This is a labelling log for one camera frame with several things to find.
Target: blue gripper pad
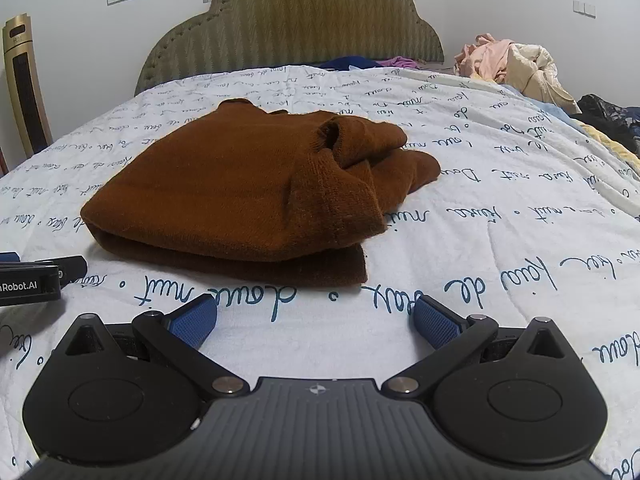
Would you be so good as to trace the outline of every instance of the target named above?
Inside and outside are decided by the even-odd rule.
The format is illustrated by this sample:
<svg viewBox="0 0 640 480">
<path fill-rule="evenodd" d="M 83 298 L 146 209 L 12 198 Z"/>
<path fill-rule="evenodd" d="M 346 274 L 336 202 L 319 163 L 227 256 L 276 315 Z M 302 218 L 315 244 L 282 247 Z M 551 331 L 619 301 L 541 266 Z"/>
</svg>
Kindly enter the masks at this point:
<svg viewBox="0 0 640 480">
<path fill-rule="evenodd" d="M 19 261 L 18 253 L 0 253 L 0 262 L 17 263 Z"/>
<path fill-rule="evenodd" d="M 167 330 L 197 350 L 216 326 L 218 302 L 211 294 L 202 294 L 167 318 Z"/>
<path fill-rule="evenodd" d="M 466 329 L 466 320 L 429 296 L 421 296 L 414 306 L 414 325 L 433 346 L 441 348 Z"/>
</svg>

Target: bed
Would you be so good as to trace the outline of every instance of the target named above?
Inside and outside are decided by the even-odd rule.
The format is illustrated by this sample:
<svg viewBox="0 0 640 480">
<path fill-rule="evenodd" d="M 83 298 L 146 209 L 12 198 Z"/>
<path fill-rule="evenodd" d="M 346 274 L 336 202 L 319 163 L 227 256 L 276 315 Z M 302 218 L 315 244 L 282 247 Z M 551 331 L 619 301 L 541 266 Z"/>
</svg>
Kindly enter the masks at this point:
<svg viewBox="0 0 640 480">
<path fill-rule="evenodd" d="M 437 35 L 411 0 L 383 0 L 375 20 L 355 0 L 327 0 L 331 8 L 309 0 L 312 12 L 295 18 L 286 9 L 298 8 L 297 0 L 259 8 L 256 1 L 213 0 L 209 12 L 158 42 L 133 99 L 0 180 L 3 251 L 23 260 L 83 254 L 89 267 L 60 301 L 0 311 L 0 478 L 15 478 L 37 460 L 22 402 L 76 316 L 128 322 L 207 291 L 220 306 L 201 351 L 252 385 L 260 375 L 373 377 L 380 384 L 430 352 L 410 322 L 422 292 L 461 316 L 484 312 L 502 326 L 551 317 L 607 401 L 609 421 L 593 461 L 616 480 L 633 478 L 640 471 L 640 177 L 497 84 L 399 68 L 311 66 L 344 54 L 442 60 Z M 345 39 L 357 14 L 362 23 Z M 260 30 L 248 26 L 257 22 Z M 289 43 L 281 42 L 281 26 Z M 407 149 L 438 159 L 437 181 L 409 195 L 386 215 L 387 231 L 364 243 L 367 283 L 311 290 L 240 282 L 122 261 L 95 243 L 79 215 L 92 194 L 153 142 L 231 97 L 266 111 L 324 109 L 389 121 L 406 132 Z"/>
</svg>

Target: purple fabric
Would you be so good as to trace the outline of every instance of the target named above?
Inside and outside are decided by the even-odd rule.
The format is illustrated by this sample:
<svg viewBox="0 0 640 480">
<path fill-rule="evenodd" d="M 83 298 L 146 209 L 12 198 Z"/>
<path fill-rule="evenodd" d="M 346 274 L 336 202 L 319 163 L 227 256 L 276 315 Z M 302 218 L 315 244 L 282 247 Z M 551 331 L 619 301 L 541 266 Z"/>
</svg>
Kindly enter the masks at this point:
<svg viewBox="0 0 640 480">
<path fill-rule="evenodd" d="M 396 56 L 391 59 L 379 61 L 378 64 L 382 66 L 399 66 L 400 68 L 419 68 L 418 64 L 413 59 L 407 57 Z"/>
</svg>

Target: pink clothing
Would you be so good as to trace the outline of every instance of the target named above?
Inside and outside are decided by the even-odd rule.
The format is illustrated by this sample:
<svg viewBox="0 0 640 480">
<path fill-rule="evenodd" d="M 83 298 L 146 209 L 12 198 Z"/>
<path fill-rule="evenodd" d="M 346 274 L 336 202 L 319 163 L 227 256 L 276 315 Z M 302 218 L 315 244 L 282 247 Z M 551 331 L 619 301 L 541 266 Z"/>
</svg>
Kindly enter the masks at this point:
<svg viewBox="0 0 640 480">
<path fill-rule="evenodd" d="M 474 45 L 466 44 L 455 57 L 455 73 L 464 77 L 479 76 L 484 80 L 504 83 L 507 71 L 507 54 L 513 41 L 500 40 L 487 34 L 476 37 Z"/>
<path fill-rule="evenodd" d="M 378 64 L 382 66 L 399 66 L 400 68 L 420 68 L 413 59 L 407 57 L 396 56 L 385 61 L 379 61 Z"/>
</svg>

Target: yellow blanket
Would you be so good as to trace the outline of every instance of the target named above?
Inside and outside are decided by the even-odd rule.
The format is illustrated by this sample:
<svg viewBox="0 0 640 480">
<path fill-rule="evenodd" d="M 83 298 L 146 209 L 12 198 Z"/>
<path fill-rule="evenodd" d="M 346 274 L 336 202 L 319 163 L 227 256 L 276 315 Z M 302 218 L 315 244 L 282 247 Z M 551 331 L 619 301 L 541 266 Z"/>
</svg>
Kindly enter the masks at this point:
<svg viewBox="0 0 640 480">
<path fill-rule="evenodd" d="M 636 170 L 637 173 L 640 173 L 640 158 L 638 158 L 634 153 L 631 153 L 628 149 L 626 149 L 622 144 L 616 142 L 615 140 L 609 139 L 605 134 L 603 134 L 600 130 L 596 130 L 593 126 L 589 124 L 585 124 L 582 121 L 575 120 L 582 129 L 587 132 L 587 134 L 592 138 L 597 140 L 598 142 L 604 144 L 607 149 L 613 152 L 618 156 L 621 160 L 628 162 L 631 166 Z"/>
</svg>

